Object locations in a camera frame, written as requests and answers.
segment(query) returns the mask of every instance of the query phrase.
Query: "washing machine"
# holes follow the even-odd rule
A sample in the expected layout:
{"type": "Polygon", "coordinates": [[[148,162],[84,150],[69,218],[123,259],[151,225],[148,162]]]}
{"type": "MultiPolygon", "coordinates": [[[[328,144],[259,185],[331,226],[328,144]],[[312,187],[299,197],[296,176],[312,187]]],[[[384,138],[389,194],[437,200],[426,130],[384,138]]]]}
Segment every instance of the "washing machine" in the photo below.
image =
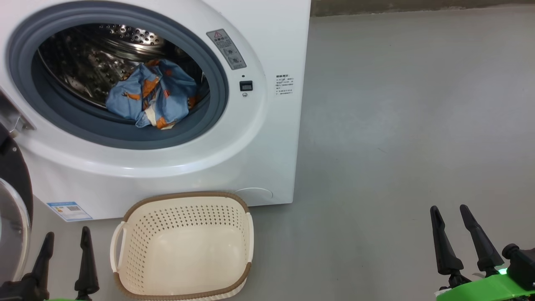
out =
{"type": "Polygon", "coordinates": [[[0,122],[17,147],[0,153],[21,152],[33,195],[66,221],[186,191],[290,203],[309,11],[309,0],[4,1],[0,122]],[[154,58],[197,84],[167,130],[105,106],[121,76],[154,58]]]}

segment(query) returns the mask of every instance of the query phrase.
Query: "concrete floor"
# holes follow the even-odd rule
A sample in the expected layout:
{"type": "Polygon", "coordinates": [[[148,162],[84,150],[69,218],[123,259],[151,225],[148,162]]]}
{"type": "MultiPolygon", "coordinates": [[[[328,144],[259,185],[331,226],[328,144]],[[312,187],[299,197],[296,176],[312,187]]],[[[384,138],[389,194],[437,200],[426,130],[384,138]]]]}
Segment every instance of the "concrete floor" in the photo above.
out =
{"type": "MultiPolygon", "coordinates": [[[[535,9],[312,19],[295,201],[252,208],[255,254],[232,300],[432,300],[429,208],[438,205],[464,275],[476,253],[470,206],[496,248],[535,246],[535,9]]],[[[81,228],[101,289],[117,220],[64,223],[36,204],[31,269],[56,233],[52,298],[74,298],[81,228]]]]}

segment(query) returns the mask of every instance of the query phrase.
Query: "blue clothing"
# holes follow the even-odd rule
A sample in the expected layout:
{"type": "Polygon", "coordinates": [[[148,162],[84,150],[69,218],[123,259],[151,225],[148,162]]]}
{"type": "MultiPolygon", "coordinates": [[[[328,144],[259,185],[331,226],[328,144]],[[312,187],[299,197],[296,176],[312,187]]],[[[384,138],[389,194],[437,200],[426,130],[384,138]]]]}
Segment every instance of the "blue clothing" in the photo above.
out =
{"type": "Polygon", "coordinates": [[[194,79],[181,67],[167,59],[152,60],[111,88],[106,108],[136,120],[137,127],[170,128],[188,115],[188,98],[196,90],[194,79]]]}

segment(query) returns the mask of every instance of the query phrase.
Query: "cream laundry basket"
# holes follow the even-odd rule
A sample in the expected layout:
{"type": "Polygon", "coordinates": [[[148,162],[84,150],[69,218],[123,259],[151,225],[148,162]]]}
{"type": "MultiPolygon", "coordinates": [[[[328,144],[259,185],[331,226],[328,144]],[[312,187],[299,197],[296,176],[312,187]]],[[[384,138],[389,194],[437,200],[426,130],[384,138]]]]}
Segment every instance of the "cream laundry basket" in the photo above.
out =
{"type": "Polygon", "coordinates": [[[245,285],[253,246],[253,220],[237,195],[178,193],[134,205],[113,233],[110,261],[129,298],[219,300],[245,285]]]}

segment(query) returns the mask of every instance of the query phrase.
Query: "sticker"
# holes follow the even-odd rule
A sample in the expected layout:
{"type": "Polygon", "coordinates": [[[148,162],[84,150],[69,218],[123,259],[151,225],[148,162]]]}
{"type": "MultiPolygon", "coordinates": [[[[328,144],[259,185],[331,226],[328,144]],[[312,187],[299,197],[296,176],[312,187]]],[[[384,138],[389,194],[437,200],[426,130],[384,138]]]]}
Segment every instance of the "sticker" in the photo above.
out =
{"type": "Polygon", "coordinates": [[[232,42],[224,29],[207,32],[206,35],[219,48],[219,51],[221,51],[221,54],[223,54],[232,70],[247,67],[236,45],[234,45],[234,42],[232,42]]]}
{"type": "Polygon", "coordinates": [[[443,290],[439,290],[439,291],[436,291],[435,292],[435,297],[438,297],[442,294],[444,294],[445,292],[448,292],[448,291],[451,291],[452,289],[443,289],[443,290]]]}
{"type": "Polygon", "coordinates": [[[287,74],[277,75],[275,78],[275,96],[294,93],[294,78],[287,74]]]}
{"type": "Polygon", "coordinates": [[[57,215],[61,216],[65,221],[86,221],[92,220],[78,204],[75,202],[62,202],[62,203],[47,203],[50,209],[52,209],[57,215]]]}

